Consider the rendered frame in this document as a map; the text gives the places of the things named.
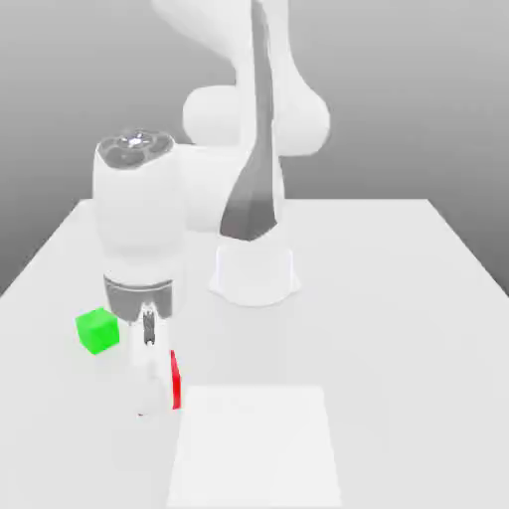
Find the small red cube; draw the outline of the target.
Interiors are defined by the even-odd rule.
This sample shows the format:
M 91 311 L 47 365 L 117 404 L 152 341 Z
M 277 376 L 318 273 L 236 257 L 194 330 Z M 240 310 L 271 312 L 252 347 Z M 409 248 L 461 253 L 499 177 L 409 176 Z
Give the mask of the small red cube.
M 182 407 L 182 379 L 173 350 L 149 358 L 137 375 L 139 416 L 165 415 Z

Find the small green cube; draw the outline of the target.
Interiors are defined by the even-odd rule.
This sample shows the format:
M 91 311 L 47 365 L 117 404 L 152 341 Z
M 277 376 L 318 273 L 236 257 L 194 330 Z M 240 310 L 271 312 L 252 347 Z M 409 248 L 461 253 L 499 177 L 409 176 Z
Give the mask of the small green cube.
M 102 307 L 77 317 L 76 326 L 80 342 L 93 355 L 119 343 L 117 317 Z

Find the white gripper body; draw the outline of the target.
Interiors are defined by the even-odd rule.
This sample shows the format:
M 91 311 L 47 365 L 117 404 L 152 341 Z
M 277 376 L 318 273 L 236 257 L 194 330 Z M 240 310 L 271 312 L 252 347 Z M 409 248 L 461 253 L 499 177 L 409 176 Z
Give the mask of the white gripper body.
M 165 414 L 173 407 L 169 329 L 155 324 L 155 342 L 145 342 L 142 318 L 129 329 L 129 360 L 133 371 L 134 410 L 137 414 Z

